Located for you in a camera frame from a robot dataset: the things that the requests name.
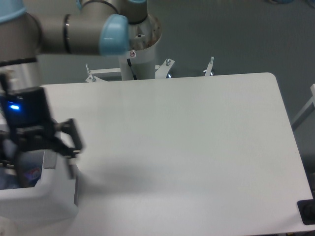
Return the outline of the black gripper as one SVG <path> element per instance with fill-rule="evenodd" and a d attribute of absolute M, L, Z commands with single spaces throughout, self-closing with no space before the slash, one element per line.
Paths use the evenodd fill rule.
<path fill-rule="evenodd" d="M 43 87 L 2 92 L 0 104 L 9 127 L 9 133 L 0 131 L 0 165 L 14 170 L 19 187 L 25 187 L 22 152 L 34 150 L 50 149 L 59 154 L 69 178 L 75 179 L 74 164 L 84 149 L 76 120 L 53 120 Z"/>

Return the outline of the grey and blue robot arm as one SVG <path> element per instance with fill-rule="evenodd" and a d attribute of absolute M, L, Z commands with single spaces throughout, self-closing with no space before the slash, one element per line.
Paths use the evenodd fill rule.
<path fill-rule="evenodd" d="M 83 148 L 75 121 L 51 117 L 37 63 L 39 54 L 123 55 L 129 49 L 128 27 L 148 17 L 145 0 L 79 0 L 79 15 L 35 16 L 21 0 L 0 3 L 0 106 L 11 140 L 11 157 L 0 152 L 0 163 L 28 188 L 21 164 L 25 152 L 52 150 L 66 161 Z"/>

